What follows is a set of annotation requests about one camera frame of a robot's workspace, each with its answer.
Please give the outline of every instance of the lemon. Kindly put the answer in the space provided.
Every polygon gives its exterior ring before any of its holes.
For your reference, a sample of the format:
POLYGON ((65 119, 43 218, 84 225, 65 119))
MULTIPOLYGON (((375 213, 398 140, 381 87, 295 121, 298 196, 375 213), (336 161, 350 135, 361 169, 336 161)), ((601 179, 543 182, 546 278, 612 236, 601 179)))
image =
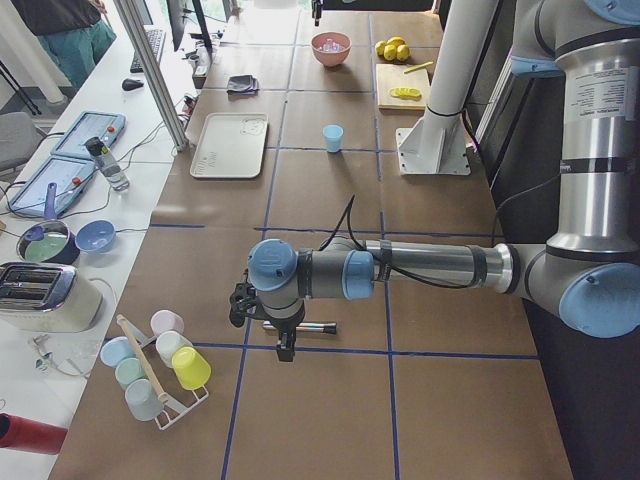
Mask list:
POLYGON ((389 90, 389 95, 404 100, 420 100, 422 92, 413 87, 395 87, 389 90))
POLYGON ((384 47, 384 59, 385 60, 389 60, 389 61, 396 59, 396 47, 395 47, 395 45, 387 44, 387 46, 384 47))
POLYGON ((387 46, 387 42, 385 42, 384 40, 380 40, 378 43, 376 43, 376 53, 378 55, 384 55, 384 47, 387 46))
POLYGON ((389 40, 387 40, 387 45, 393 45, 394 47, 398 48, 400 45, 404 45, 405 42, 404 38, 402 37, 391 37, 389 40))
POLYGON ((396 58, 401 62, 404 62, 411 55, 411 50, 409 50, 408 45, 400 45, 396 49, 396 58))

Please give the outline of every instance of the blue pan handle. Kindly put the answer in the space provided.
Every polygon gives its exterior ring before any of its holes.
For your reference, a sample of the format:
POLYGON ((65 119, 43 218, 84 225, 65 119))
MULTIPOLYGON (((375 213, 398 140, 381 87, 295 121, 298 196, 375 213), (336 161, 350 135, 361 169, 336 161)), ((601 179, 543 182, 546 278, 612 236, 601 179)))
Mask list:
POLYGON ((56 189, 58 185, 56 182, 51 182, 47 185, 47 197, 44 201, 44 219, 45 220, 56 220, 58 215, 56 215, 56 189))

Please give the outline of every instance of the tablet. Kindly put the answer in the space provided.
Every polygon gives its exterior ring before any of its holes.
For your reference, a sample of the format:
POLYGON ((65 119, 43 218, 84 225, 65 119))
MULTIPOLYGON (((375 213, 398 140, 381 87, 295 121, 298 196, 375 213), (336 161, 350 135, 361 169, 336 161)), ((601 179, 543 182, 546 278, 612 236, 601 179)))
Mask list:
POLYGON ((82 193, 86 184, 93 178, 94 169, 95 165, 91 159, 52 155, 11 199, 9 206, 19 215, 43 217, 47 186, 55 182, 57 184, 55 213, 58 217, 82 193), (74 184, 75 178, 81 180, 79 186, 74 184))
POLYGON ((91 157, 84 143, 92 137, 99 137, 107 147, 111 147, 124 130, 125 122, 125 116, 118 113, 82 112, 51 150, 51 154, 89 159, 91 157))

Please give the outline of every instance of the toaster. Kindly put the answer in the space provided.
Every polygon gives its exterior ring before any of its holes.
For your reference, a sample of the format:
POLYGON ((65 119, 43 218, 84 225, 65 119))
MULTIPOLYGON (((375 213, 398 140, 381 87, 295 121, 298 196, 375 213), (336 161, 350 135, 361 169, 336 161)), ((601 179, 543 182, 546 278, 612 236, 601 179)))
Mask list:
POLYGON ((0 265, 0 319, 21 330, 86 330, 101 302, 100 291, 73 266, 0 265))

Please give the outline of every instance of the blue joint cap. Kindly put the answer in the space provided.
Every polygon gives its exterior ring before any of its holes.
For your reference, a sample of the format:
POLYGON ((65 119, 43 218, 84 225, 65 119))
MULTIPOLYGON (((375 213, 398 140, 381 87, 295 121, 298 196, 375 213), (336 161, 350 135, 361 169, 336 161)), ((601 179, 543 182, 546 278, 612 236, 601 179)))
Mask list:
POLYGON ((592 337, 633 331, 640 325, 640 267, 611 263, 590 270, 562 295, 560 318, 592 337))
POLYGON ((564 75, 564 72, 553 60, 515 55, 511 55, 511 73, 516 77, 526 78, 553 78, 564 75))
POLYGON ((347 300, 373 295, 373 256, 369 252, 349 252, 342 269, 342 292, 347 300))
POLYGON ((283 287, 296 273, 298 255, 277 239, 263 240, 249 252, 249 278, 254 287, 271 292, 283 287))
POLYGON ((584 0, 593 12, 620 25, 640 25, 638 0, 584 0))

